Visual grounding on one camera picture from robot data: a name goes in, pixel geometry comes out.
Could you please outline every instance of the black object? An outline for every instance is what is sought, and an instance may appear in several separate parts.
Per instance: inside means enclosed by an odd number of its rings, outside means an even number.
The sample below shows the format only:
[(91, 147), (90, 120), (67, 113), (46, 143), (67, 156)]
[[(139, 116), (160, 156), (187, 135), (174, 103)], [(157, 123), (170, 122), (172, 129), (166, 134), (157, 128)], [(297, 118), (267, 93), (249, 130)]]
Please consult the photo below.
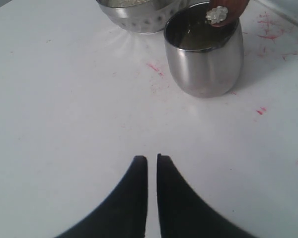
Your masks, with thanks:
[(102, 204), (57, 238), (144, 238), (147, 209), (148, 163), (136, 156)]
[(168, 156), (157, 158), (157, 200), (162, 238), (255, 238), (209, 207)]

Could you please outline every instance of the white table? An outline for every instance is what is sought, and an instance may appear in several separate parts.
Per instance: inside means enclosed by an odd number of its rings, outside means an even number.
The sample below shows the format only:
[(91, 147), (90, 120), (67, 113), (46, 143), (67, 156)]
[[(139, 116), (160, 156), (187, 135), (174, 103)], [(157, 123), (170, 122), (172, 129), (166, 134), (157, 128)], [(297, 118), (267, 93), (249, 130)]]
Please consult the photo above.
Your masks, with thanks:
[(146, 237), (160, 237), (157, 153), (232, 222), (298, 238), (298, 28), (253, 1), (242, 25), (240, 82), (201, 100), (174, 83), (161, 32), (128, 33), (94, 0), (0, 8), (0, 238), (68, 229), (135, 155), (149, 159)]

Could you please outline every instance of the stainless steel cup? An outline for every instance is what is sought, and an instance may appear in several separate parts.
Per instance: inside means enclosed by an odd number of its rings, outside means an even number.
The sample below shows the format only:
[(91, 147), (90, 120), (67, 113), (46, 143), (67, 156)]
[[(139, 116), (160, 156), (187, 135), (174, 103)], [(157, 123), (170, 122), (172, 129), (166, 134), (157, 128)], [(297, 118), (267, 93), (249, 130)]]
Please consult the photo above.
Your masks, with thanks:
[(243, 62), (243, 35), (239, 19), (215, 28), (205, 22), (208, 3), (177, 12), (164, 29), (171, 74), (186, 93), (210, 98), (233, 87)]

